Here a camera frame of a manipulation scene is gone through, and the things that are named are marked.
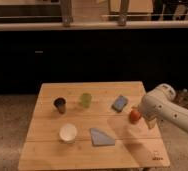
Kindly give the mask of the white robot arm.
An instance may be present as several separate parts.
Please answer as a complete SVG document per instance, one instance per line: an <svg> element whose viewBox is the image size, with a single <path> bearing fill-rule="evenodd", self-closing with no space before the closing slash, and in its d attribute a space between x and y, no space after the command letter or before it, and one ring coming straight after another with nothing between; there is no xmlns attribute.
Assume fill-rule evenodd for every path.
<svg viewBox="0 0 188 171"><path fill-rule="evenodd" d="M175 97L172 86L160 84L141 98L138 111L147 121L159 116L188 133L188 109L174 104Z"/></svg>

